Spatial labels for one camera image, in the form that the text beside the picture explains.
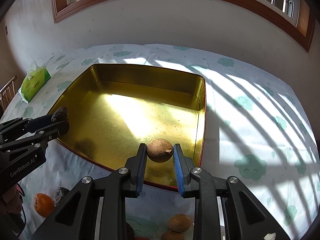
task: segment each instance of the brown nut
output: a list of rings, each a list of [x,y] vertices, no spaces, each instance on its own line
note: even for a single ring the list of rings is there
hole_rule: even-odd
[[[165,232],[161,236],[161,240],[184,240],[184,236],[177,232]]]
[[[175,232],[185,232],[187,231],[191,226],[191,219],[184,215],[184,214],[178,214],[170,218],[168,222],[168,227]]]
[[[156,163],[164,163],[171,158],[173,154],[172,144],[165,139],[153,140],[147,146],[147,155],[150,160]]]

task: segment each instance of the orange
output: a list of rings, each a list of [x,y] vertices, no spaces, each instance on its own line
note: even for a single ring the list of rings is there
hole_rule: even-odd
[[[44,218],[47,218],[54,210],[54,202],[52,198],[43,193],[35,195],[35,198],[33,199],[33,206],[35,207],[36,212]]]

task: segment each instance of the gold metal tray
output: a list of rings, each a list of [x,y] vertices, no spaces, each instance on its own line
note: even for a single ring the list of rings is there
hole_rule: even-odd
[[[132,64],[95,64],[60,96],[50,113],[66,106],[66,148],[107,170],[124,166],[140,143],[164,138],[180,143],[200,164],[205,131],[204,78],[182,71]],[[172,158],[148,159],[145,183],[176,190]]]

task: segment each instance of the white tablecloth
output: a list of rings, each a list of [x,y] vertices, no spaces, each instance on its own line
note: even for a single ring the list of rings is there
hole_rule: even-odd
[[[37,63],[46,66],[52,78],[29,104],[17,94],[1,122],[47,114],[94,63],[145,64],[202,75],[207,116],[201,167],[217,177],[239,177],[291,239],[301,238],[315,219],[320,200],[315,138],[295,93],[275,76],[212,52],[160,44],[95,46],[54,53]],[[21,182],[27,216],[22,239],[29,239],[44,220],[33,208],[36,193],[54,198],[58,187],[71,189],[85,175],[95,179],[109,174],[55,141],[46,156],[47,162]],[[172,215],[193,217],[194,200],[144,185],[140,198],[126,200],[126,212],[136,236],[160,239]],[[222,216],[220,223],[223,229]],[[192,239],[192,228],[185,239]]]

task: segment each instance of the wooden chair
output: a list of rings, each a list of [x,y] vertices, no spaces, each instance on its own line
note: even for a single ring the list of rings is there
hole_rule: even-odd
[[[14,83],[17,80],[18,76],[14,76],[1,90],[0,90],[0,101],[3,111],[6,110],[14,95],[16,90],[14,88]]]

